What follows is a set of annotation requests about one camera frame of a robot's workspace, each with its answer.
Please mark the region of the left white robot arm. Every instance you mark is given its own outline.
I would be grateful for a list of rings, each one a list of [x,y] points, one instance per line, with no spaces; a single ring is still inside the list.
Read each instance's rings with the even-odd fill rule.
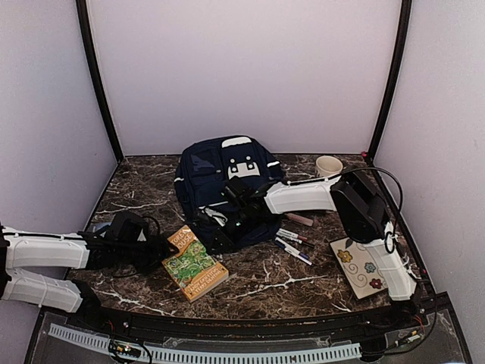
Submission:
[[[30,268],[94,271],[125,264],[138,274],[148,274],[178,252],[162,235],[156,219],[129,211],[116,213],[108,223],[71,234],[34,233],[3,226],[1,298],[76,313],[88,329],[99,331],[107,324],[107,315],[86,282],[46,277]]]

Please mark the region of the orange 39-Storey Treehouse book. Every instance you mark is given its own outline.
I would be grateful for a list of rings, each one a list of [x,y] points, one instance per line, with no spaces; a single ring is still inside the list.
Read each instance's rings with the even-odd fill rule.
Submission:
[[[229,271],[206,252],[187,225],[167,240],[179,252],[165,259],[162,265],[191,303],[229,278]]]

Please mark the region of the navy blue student backpack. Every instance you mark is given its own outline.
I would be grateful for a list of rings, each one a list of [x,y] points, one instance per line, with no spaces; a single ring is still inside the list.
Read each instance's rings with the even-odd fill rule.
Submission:
[[[262,198],[267,220],[242,234],[230,234],[215,221],[208,221],[199,207],[208,206],[227,218],[233,207],[221,191],[232,177],[240,177]],[[233,241],[235,250],[274,239],[281,218],[269,212],[262,188],[281,182],[284,172],[280,162],[250,136],[224,136],[204,140],[186,148],[176,169],[174,188],[186,221],[207,251],[208,240],[218,228]]]

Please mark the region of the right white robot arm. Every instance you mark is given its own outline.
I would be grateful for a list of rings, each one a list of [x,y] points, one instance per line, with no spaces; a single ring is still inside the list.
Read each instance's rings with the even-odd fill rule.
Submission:
[[[240,177],[232,177],[221,196],[232,206],[231,211],[219,212],[214,206],[206,206],[201,212],[219,224],[222,240],[228,243],[235,242],[257,223],[287,212],[337,212],[346,236],[370,253],[387,282],[390,299],[397,302],[387,311],[387,323],[402,329],[415,318],[413,301],[418,298],[418,279],[396,236],[398,219],[388,215],[386,200],[365,169],[309,180],[271,181],[257,189]]]

